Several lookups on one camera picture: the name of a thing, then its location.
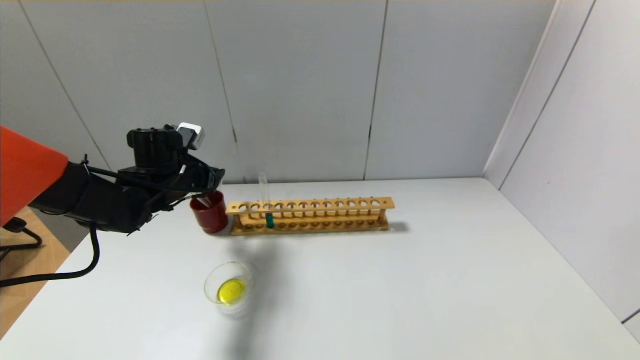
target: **green liquid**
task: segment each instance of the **green liquid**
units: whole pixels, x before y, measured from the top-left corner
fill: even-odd
[[[275,221],[273,221],[273,214],[267,214],[265,218],[267,219],[267,227],[269,229],[273,229],[274,227],[276,227],[276,223]]]

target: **red cup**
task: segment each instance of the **red cup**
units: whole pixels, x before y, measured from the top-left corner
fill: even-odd
[[[207,199],[211,202],[210,208],[198,199],[191,199],[189,206],[202,230],[207,234],[215,234],[224,230],[229,223],[225,196],[221,192],[212,192],[207,194]]]

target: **white table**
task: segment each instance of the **white table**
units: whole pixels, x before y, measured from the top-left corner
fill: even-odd
[[[223,187],[257,200],[257,185]],[[185,204],[130,237],[99,233],[100,264],[50,282],[0,359],[640,359],[640,344],[483,179],[276,184],[272,200],[391,196],[392,230],[205,235]],[[88,239],[61,272],[84,268]],[[220,315],[209,272],[251,261],[253,321]]]

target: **black cable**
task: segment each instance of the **black cable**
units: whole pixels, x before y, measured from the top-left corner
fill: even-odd
[[[86,269],[76,271],[76,272],[65,272],[63,274],[40,274],[40,275],[16,277],[15,279],[7,279],[7,280],[0,281],[0,288],[5,288],[7,286],[20,285],[20,284],[28,284],[30,282],[37,282],[37,281],[76,279],[78,277],[82,277],[82,276],[85,276],[86,274],[89,274],[96,267],[96,265],[98,265],[98,260],[100,260],[100,244],[98,243],[97,228],[94,223],[91,223],[89,225],[89,232],[91,234],[91,245],[93,246],[93,259]]]

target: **wooden test tube rack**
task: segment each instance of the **wooden test tube rack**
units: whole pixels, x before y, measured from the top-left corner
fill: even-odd
[[[227,214],[234,217],[231,235],[339,233],[389,230],[386,210],[395,208],[390,197],[359,197],[231,202]],[[268,213],[273,229],[266,225]]]

